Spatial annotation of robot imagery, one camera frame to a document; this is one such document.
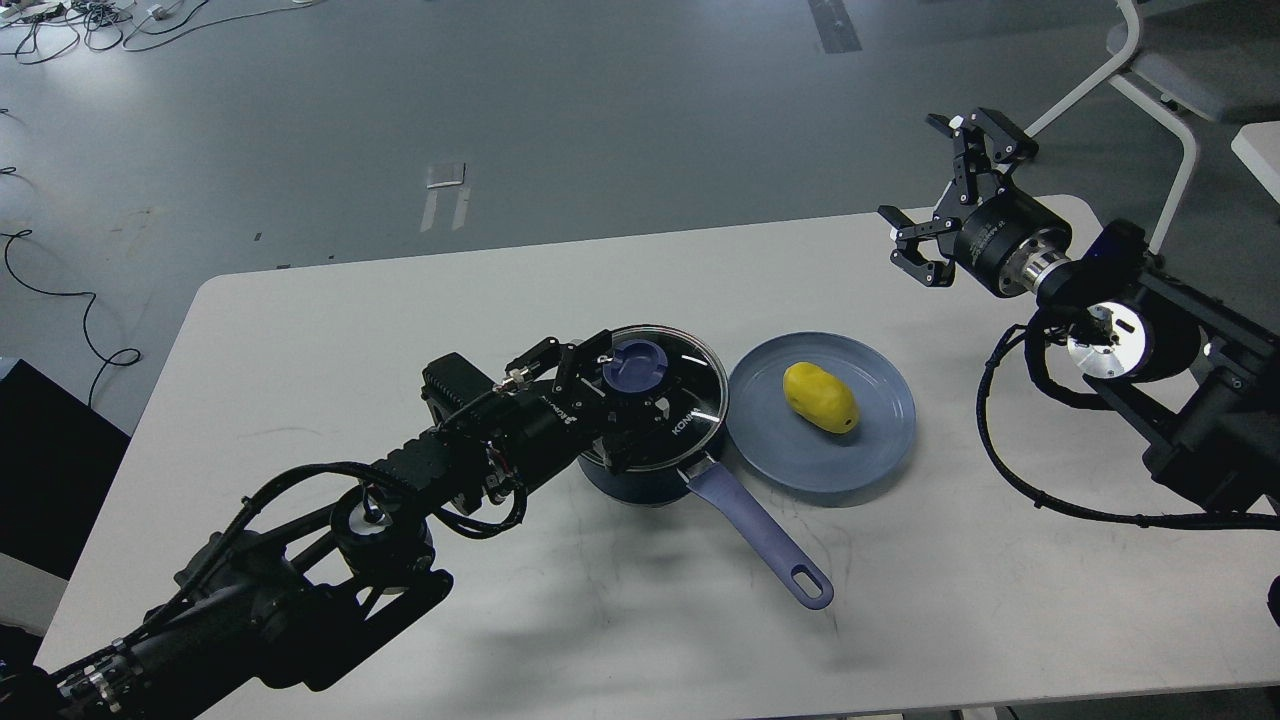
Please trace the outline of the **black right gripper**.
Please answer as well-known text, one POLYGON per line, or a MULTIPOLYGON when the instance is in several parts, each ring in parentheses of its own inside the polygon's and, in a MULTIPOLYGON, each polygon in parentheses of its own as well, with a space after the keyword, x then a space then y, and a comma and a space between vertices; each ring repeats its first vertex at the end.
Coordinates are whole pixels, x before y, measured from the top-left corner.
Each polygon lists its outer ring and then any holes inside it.
POLYGON ((928 240, 956 231, 954 218, 913 222, 905 211, 879 205, 891 228, 891 263, 924 287, 950 287, 956 263, 993 296, 1011 299, 1028 291, 1023 282, 1027 243, 1064 251, 1071 227, 1039 200, 1014 188, 1012 173, 1039 152, 1039 145, 1005 114, 975 108, 955 117, 931 113, 925 122, 952 143, 952 179, 934 214, 970 214, 954 241, 954 259, 929 259, 920 251, 928 240))

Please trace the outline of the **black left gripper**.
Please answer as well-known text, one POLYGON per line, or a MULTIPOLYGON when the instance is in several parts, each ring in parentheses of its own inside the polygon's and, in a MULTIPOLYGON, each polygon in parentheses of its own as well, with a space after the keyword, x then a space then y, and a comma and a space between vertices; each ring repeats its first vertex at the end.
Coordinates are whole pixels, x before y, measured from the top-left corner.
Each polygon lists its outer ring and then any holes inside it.
MULTIPOLYGON (((613 331, 588 340, 561 342, 545 337, 506 366, 504 388, 526 389, 554 370, 549 383, 503 397, 500 414, 488 434, 527 491, 541 488, 585 454, 605 429, 600 395, 581 391, 580 380, 595 380, 612 359, 613 331)), ((643 407, 641 423, 620 436, 598 441, 604 468, 655 469, 687 457, 707 438, 707 401, 672 395, 643 407)))

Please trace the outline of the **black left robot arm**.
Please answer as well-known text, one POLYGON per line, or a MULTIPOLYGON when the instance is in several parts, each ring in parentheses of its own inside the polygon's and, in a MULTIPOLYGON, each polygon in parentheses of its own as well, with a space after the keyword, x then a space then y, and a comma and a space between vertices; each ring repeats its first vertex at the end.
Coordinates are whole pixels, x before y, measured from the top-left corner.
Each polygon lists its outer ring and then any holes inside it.
POLYGON ((422 373, 434 419, 384 459, 283 471, 131 633, 67 666, 3 670, 5 719, 192 719, 251 679, 324 691, 453 589, 431 519, 471 541, 589 450, 625 469, 692 406, 708 363, 669 340, 548 337, 493 380, 458 354, 422 373))

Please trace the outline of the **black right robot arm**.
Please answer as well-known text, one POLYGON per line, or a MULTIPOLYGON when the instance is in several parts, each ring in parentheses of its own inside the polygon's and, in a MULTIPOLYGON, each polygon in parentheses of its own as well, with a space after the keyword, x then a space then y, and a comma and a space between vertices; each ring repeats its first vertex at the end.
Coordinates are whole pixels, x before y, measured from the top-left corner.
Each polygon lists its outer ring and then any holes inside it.
POLYGON ((928 124, 951 143, 952 176, 925 222, 883 205, 892 264, 927 287, 966 272, 997 299, 1028 295, 986 361, 975 396, 980 445, 996 471, 1038 509, 1174 530, 1276 530, 1277 336, 1166 273, 1144 231, 1110 222, 1080 258, 1071 227, 1012 176, 1039 146, 1001 111, 977 108, 928 124), (1172 515, 1089 509, 1034 487, 998 455, 988 400, 1020 350, 1032 384, 1068 407, 1117 414, 1147 443, 1151 479, 1196 506, 1172 515))

